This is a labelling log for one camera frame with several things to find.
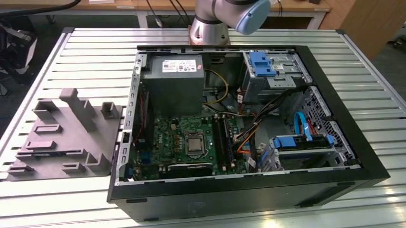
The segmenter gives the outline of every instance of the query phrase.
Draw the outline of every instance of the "gray plastic block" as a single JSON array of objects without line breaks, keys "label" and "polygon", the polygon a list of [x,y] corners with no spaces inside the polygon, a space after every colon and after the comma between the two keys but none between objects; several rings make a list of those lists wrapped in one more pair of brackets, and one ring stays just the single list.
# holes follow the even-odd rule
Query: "gray plastic block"
[{"label": "gray plastic block", "polygon": [[118,112],[116,110],[113,102],[102,102],[102,104],[101,104],[101,114],[102,114],[105,120],[120,118],[120,115],[118,115]]},{"label": "gray plastic block", "polygon": [[84,104],[82,104],[84,110],[86,111],[86,113],[89,114],[90,117],[94,117],[96,115],[96,111],[93,109],[93,106],[90,106],[89,100],[84,100]]},{"label": "gray plastic block", "polygon": [[54,149],[56,143],[53,141],[28,141],[25,144],[25,149]]},{"label": "gray plastic block", "polygon": [[74,152],[66,152],[65,155],[70,158],[85,158],[88,156],[88,152],[85,149],[81,149]]},{"label": "gray plastic block", "polygon": [[33,132],[37,134],[60,133],[62,127],[58,124],[48,124],[44,126],[36,126]]},{"label": "gray plastic block", "polygon": [[81,102],[77,98],[77,90],[74,88],[64,88],[58,95],[58,99],[66,102],[72,113],[74,114],[77,120],[80,121],[86,132],[92,132],[96,130],[96,125],[92,121],[92,116],[89,112],[85,110]]},{"label": "gray plastic block", "polygon": [[17,154],[14,158],[18,159],[20,161],[26,161],[26,160],[33,160],[34,156],[32,156],[32,154]]},{"label": "gray plastic block", "polygon": [[13,165],[8,171],[12,176],[29,176],[33,175],[34,170],[25,164]]},{"label": "gray plastic block", "polygon": [[102,154],[98,154],[97,157],[94,157],[90,153],[88,153],[85,166],[93,171],[100,172],[110,166],[109,161],[104,157]]},{"label": "gray plastic block", "polygon": [[41,121],[44,122],[53,122],[54,119],[52,117],[50,112],[57,111],[58,108],[56,107],[52,101],[38,101],[36,107],[33,108],[33,113],[37,115]]},{"label": "gray plastic block", "polygon": [[[116,119],[104,119],[101,106],[92,107],[86,99],[81,99],[78,102],[97,130],[86,132],[70,107],[52,107],[52,102],[40,101],[42,106],[49,104],[46,107],[50,110],[52,121],[36,120],[26,142],[17,152],[17,160],[13,163],[14,166],[29,166],[34,172],[25,175],[28,172],[9,170],[9,172],[17,172],[21,175],[8,175],[8,181],[96,177],[109,174],[122,107],[114,106],[113,103],[104,106],[109,109],[113,107],[113,110],[117,111]],[[54,142],[53,149],[50,149],[52,146],[46,147],[52,144],[49,142]],[[62,164],[66,163],[68,167],[65,168],[70,168],[69,163],[77,162],[85,171],[68,171],[66,173],[62,170]]]},{"label": "gray plastic block", "polygon": [[86,169],[78,162],[62,163],[62,171],[66,174],[84,173]]}]

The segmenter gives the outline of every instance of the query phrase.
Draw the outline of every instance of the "ram slot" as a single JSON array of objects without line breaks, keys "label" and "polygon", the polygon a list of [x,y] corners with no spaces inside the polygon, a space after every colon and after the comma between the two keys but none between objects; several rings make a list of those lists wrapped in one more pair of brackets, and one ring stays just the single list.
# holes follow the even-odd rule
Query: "ram slot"
[{"label": "ram slot", "polygon": [[228,134],[228,125],[224,117],[212,118],[212,130],[215,141],[216,164],[220,170],[225,171],[233,164],[231,139]]}]

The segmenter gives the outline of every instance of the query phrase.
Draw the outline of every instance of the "label sticker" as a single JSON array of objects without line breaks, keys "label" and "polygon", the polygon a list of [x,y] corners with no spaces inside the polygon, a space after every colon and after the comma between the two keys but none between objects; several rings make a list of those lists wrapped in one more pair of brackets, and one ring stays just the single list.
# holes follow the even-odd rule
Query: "label sticker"
[{"label": "label sticker", "polygon": [[243,96],[240,94],[236,95],[236,101],[241,104]]},{"label": "label sticker", "polygon": [[275,64],[275,65],[273,65],[273,69],[275,69],[275,70],[283,70],[281,64]]},{"label": "label sticker", "polygon": [[253,161],[253,159],[251,157],[248,158],[248,164],[255,168],[256,162]]},{"label": "label sticker", "polygon": [[133,6],[116,6],[117,9],[134,9]]},{"label": "label sticker", "polygon": [[196,72],[196,60],[165,60],[162,61],[162,73]]}]

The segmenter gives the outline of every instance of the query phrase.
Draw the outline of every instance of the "green circuit board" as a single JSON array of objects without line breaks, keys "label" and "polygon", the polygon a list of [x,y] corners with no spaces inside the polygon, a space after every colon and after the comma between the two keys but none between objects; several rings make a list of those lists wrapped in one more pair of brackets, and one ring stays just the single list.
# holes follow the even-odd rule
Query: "green circuit board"
[{"label": "green circuit board", "polygon": [[[140,165],[144,180],[158,179],[157,166],[176,163],[211,163],[213,165],[212,175],[245,173],[244,158],[235,160],[235,167],[223,171],[216,165],[216,147],[212,133],[211,117],[177,117],[156,118],[153,129],[153,150],[148,164]],[[232,136],[237,133],[236,120],[227,119],[228,132]],[[189,156],[186,154],[186,139],[201,137],[204,143],[204,154]]]}]

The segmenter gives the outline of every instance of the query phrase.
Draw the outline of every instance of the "slotted metal table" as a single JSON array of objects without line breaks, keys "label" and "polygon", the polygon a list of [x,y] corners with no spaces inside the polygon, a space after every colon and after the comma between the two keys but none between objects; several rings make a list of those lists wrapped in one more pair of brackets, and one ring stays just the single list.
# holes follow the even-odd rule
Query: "slotted metal table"
[{"label": "slotted metal table", "polygon": [[[398,227],[406,225],[406,103],[348,37],[333,30],[229,31],[235,45],[307,45],[391,178],[321,207],[169,220],[173,227]],[[74,87],[92,105],[126,105],[137,45],[185,45],[185,29],[68,28],[0,140],[0,180],[14,161],[36,115],[37,100]],[[109,177],[0,182],[0,227],[130,227],[105,202]]]}]

